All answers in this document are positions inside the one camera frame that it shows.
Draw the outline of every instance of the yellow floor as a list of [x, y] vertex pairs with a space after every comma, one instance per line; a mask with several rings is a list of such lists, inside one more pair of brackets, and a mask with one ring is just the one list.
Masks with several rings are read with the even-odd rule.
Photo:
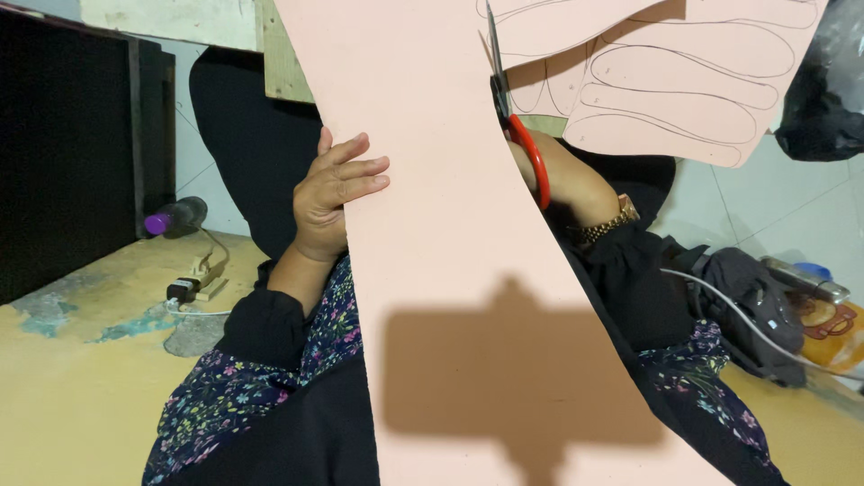
[[[203, 311], [229, 310], [250, 291], [266, 258], [248, 238], [218, 236], [231, 251], [224, 274], [230, 282], [213, 302], [198, 305]], [[119, 323], [140, 323], [164, 300], [166, 285], [208, 247], [202, 234], [139, 241], [75, 272], [80, 285], [53, 303], [62, 308], [56, 337], [46, 336], [44, 319], [0, 307], [0, 485], [140, 483], [162, 405], [195, 359], [162, 347], [171, 322], [151, 326], [163, 330], [88, 341]], [[220, 250], [213, 255], [220, 256]], [[810, 390], [785, 390], [734, 365], [722, 378], [759, 419], [791, 484], [864, 483], [864, 422]], [[845, 400], [857, 399], [846, 393]]]
[[[204, 311], [229, 310], [266, 259], [249, 238], [217, 237], [231, 251], [229, 283]], [[86, 284], [60, 296], [71, 310], [56, 337], [23, 332], [30, 316], [0, 307], [0, 484], [141, 483], [162, 405], [195, 359], [163, 349], [173, 328], [86, 341], [164, 301], [165, 287], [209, 246], [203, 234], [139, 241], [75, 272]]]
[[[721, 378], [753, 411], [768, 437], [771, 458], [793, 486], [864, 484], [864, 422], [841, 412], [809, 389], [786, 389], [745, 373], [733, 364]], [[832, 387], [845, 402], [864, 410], [864, 397], [853, 395], [824, 374], [811, 375], [812, 386]]]

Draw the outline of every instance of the orange bag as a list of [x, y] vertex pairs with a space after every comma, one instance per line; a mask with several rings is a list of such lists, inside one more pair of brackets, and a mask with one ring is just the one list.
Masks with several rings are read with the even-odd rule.
[[804, 324], [805, 358], [838, 373], [864, 360], [864, 309], [797, 293], [787, 297]]

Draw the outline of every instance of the gold watch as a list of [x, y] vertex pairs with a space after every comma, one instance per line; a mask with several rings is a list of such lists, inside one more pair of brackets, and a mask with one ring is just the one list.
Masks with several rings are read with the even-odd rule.
[[631, 221], [639, 220], [639, 213], [636, 212], [636, 207], [633, 206], [633, 201], [626, 194], [618, 196], [618, 204], [621, 207], [621, 212], [608, 223], [603, 223], [594, 227], [571, 227], [570, 230], [578, 245], [593, 245], [606, 233], [614, 230], [616, 227], [624, 226]]

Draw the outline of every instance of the person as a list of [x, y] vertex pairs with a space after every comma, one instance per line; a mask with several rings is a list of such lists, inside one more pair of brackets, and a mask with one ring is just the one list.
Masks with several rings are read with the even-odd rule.
[[[201, 136], [271, 260], [168, 397], [142, 483], [379, 484], [342, 205], [386, 188], [389, 160], [362, 160], [365, 133], [333, 145], [313, 106], [266, 99], [254, 54], [209, 48], [190, 87]], [[695, 321], [659, 271], [661, 240], [646, 229], [674, 159], [533, 136], [550, 228], [651, 411], [734, 483], [785, 484], [758, 422], [718, 378], [719, 328]], [[533, 189], [526, 155], [511, 151]]]

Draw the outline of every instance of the red scissors handle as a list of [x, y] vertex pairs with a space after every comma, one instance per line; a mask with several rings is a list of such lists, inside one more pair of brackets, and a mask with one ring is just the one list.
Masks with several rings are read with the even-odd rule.
[[531, 137], [525, 125], [522, 125], [522, 120], [515, 114], [510, 115], [509, 120], [510, 140], [528, 153], [528, 159], [531, 160], [534, 176], [537, 179], [537, 205], [541, 210], [544, 210], [549, 207], [550, 201], [549, 174], [546, 173], [546, 164], [543, 163], [543, 157], [540, 156], [540, 150], [537, 149], [534, 138]]

